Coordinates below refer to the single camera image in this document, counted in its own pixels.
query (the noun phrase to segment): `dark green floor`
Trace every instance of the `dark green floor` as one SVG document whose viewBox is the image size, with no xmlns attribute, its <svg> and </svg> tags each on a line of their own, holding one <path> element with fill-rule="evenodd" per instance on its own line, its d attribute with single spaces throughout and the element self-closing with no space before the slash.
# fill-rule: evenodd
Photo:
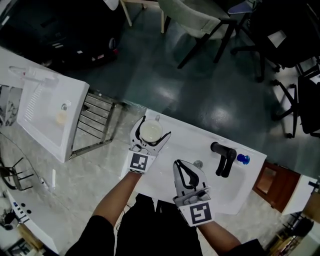
<svg viewBox="0 0 320 256">
<path fill-rule="evenodd" d="M 270 85 L 275 75 L 271 66 L 266 64 L 265 82 L 257 83 L 259 58 L 248 52 L 230 55 L 232 47 L 248 40 L 244 34 L 232 38 L 218 64 L 213 59 L 221 41 L 215 40 L 207 42 L 183 69 L 177 69 L 195 44 L 194 38 L 174 21 L 166 34 L 161 34 L 157 8 L 140 11 L 139 4 L 128 4 L 128 9 L 133 26 L 123 26 L 117 60 L 68 76 L 86 81 L 103 95 L 145 106 L 251 147 L 266 154 L 270 162 L 315 178 L 320 175 L 320 139 L 304 134 L 300 127 L 296 138 L 287 139 L 283 129 L 291 132 L 291 117 L 282 122 L 285 125 L 271 120 L 272 111 L 280 107 Z M 290 83 L 296 77 L 291 72 Z"/>
</svg>

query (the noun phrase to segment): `black sleeve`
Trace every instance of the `black sleeve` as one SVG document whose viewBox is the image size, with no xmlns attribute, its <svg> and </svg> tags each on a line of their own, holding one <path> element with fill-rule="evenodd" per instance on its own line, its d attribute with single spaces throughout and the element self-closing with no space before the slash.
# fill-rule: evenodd
<svg viewBox="0 0 320 256">
<path fill-rule="evenodd" d="M 115 248 L 114 227 L 101 216 L 92 216 L 78 242 L 65 254 L 113 256 Z"/>
<path fill-rule="evenodd" d="M 255 239 L 233 248 L 224 256 L 239 256 L 239 255 L 266 256 L 267 254 L 264 251 L 264 249 L 261 247 L 258 239 Z"/>
</svg>

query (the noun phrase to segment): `black pants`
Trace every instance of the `black pants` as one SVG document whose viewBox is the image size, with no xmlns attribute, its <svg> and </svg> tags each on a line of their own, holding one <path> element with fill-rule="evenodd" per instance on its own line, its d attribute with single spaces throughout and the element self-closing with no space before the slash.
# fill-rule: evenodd
<svg viewBox="0 0 320 256">
<path fill-rule="evenodd" d="M 122 217 L 116 256 L 202 256 L 196 227 L 189 227 L 175 204 L 138 194 L 136 203 Z"/>
</svg>

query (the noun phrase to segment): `chrome faucet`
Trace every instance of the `chrome faucet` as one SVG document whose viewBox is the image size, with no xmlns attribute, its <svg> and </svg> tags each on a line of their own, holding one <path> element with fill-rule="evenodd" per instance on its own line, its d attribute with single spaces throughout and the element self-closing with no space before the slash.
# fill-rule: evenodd
<svg viewBox="0 0 320 256">
<path fill-rule="evenodd" d="M 219 144 L 218 142 L 213 142 L 210 146 L 213 152 L 221 155 L 220 163 L 215 174 L 227 178 L 229 176 L 232 164 L 237 157 L 237 151 L 233 148 L 229 148 Z"/>
</svg>

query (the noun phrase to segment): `sink basin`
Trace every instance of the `sink basin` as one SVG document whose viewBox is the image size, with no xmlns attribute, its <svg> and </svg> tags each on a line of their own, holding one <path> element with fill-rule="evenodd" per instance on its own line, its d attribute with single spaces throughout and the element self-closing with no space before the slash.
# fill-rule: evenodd
<svg viewBox="0 0 320 256">
<path fill-rule="evenodd" d="M 171 137 L 159 152 L 149 171 L 142 176 L 135 190 L 149 197 L 173 203 L 173 197 L 177 195 L 173 174 L 174 161 L 177 159 L 189 163 L 201 161 L 203 163 L 201 170 L 205 173 L 208 185 L 211 187 L 210 197 L 215 201 L 215 211 L 237 214 L 259 175 L 266 155 L 150 109 L 145 115 L 146 120 L 154 120 L 157 115 L 160 115 L 159 122 L 162 125 L 163 134 L 171 131 Z M 216 170 L 221 156 L 211 151 L 210 145 L 213 142 L 233 148 L 237 154 L 250 156 L 250 163 L 244 165 L 235 160 L 229 177 L 217 176 Z M 121 176 L 123 177 L 127 171 L 125 162 Z"/>
<path fill-rule="evenodd" d="M 17 122 L 60 162 L 67 161 L 89 85 L 83 81 L 30 68 L 25 72 Z"/>
</svg>

